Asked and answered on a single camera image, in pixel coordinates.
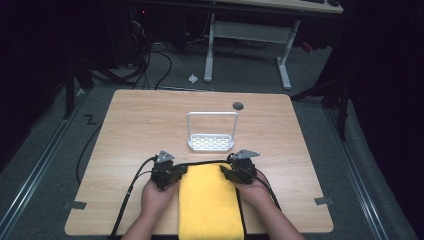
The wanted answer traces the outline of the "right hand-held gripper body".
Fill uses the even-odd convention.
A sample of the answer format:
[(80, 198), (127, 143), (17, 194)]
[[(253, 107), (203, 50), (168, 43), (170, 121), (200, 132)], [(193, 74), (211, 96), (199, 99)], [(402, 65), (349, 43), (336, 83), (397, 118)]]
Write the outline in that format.
[(230, 181), (238, 184), (251, 184), (257, 176), (256, 166), (252, 162), (252, 158), (258, 156), (258, 152), (246, 149), (231, 153), (229, 163), (235, 165), (235, 170), (231, 170), (232, 179)]

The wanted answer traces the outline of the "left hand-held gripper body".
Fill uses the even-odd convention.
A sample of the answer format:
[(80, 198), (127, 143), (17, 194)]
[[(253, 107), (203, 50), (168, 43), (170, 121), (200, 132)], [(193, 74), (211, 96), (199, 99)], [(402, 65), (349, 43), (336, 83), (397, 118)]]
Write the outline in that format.
[(174, 184), (178, 181), (178, 177), (174, 170), (174, 156), (161, 150), (154, 160), (154, 166), (151, 172), (151, 180), (160, 190)]

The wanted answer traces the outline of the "yellow and grey cloth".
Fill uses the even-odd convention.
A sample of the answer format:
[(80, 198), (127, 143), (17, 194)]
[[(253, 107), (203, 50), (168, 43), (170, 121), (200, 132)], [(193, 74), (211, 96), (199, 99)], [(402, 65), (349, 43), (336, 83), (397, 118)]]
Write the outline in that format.
[(221, 172), (223, 163), (188, 167), (179, 186), (179, 240), (245, 240), (235, 186)]

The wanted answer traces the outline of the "person's right hand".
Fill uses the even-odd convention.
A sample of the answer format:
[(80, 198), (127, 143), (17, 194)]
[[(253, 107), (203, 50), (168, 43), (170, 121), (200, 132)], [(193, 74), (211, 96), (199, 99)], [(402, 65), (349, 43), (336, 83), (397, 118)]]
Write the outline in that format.
[(259, 181), (255, 180), (251, 184), (238, 184), (234, 186), (241, 192), (245, 200), (256, 210), (269, 208), (273, 205), (268, 189)]

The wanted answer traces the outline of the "person's left hand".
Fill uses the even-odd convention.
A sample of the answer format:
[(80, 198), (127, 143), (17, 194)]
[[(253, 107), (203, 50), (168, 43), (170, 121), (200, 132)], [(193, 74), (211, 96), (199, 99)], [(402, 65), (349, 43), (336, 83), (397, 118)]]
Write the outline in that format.
[(174, 183), (160, 190), (153, 181), (148, 181), (142, 189), (141, 214), (155, 219), (160, 217), (178, 188), (179, 183)]

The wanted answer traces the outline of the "white hanging rack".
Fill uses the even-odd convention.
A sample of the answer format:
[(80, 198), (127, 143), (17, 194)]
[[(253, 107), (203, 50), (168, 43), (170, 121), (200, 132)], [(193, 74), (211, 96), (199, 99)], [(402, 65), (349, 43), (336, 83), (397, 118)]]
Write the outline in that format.
[(197, 152), (232, 149), (238, 122), (236, 112), (189, 112), (186, 115), (188, 146)]

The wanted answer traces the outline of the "black metal stand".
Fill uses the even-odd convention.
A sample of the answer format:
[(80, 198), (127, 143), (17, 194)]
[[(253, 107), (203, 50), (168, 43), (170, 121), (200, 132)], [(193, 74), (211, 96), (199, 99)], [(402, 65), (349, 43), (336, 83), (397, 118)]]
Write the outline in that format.
[(308, 96), (322, 95), (321, 105), (323, 108), (338, 107), (337, 133), (345, 141), (346, 119), (348, 117), (348, 101), (351, 87), (350, 78), (340, 78), (318, 84), (312, 88), (302, 91), (290, 97), (292, 101), (299, 101)]
[(83, 90), (91, 90), (94, 82), (91, 77), (89, 62), (83, 58), (71, 58), (66, 66), (66, 101), (64, 119), (69, 119), (75, 106), (75, 82)]

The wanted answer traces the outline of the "white-legged desk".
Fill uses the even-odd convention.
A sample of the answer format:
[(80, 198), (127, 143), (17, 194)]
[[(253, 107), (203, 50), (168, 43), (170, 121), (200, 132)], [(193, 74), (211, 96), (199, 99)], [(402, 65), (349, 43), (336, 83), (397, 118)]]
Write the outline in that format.
[[(339, 4), (332, 5), (330, 0), (211, 0), (214, 7), (222, 3), (230, 6), (249, 6), (259, 9), (286, 10), (294, 14), (323, 14), (336, 16), (343, 13)], [(205, 62), (204, 81), (209, 83), (213, 79), (214, 40), (216, 38), (256, 41), (264, 43), (283, 44), (282, 55), (276, 58), (282, 86), (285, 90), (291, 89), (291, 82), (287, 72), (286, 61), (295, 40), (300, 18), (290, 20), (287, 26), (271, 26), (260, 23), (242, 23), (241, 21), (217, 20), (215, 14), (210, 14), (208, 52)]]

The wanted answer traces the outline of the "metal floor rail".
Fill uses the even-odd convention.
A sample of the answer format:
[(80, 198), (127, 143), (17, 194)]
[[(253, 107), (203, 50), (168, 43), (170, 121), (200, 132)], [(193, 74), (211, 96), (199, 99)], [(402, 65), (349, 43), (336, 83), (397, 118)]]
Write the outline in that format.
[(35, 123), (29, 136), (0, 173), (0, 240), (7, 240), (31, 200), (64, 138), (75, 112), (84, 104), (89, 90), (78, 90), (76, 104), (65, 112), (65, 94)]
[(366, 218), (369, 228), (375, 240), (389, 240), (385, 227), (377, 213), (374, 201), (367, 190), (360, 172), (355, 164), (353, 155), (347, 145), (347, 142), (340, 137), (337, 128), (337, 119), (332, 110), (324, 109), (324, 114), (329, 121), (332, 132), (335, 135), (339, 148), (341, 149), (343, 159), (347, 168), (349, 179), (356, 193), (362, 212)]

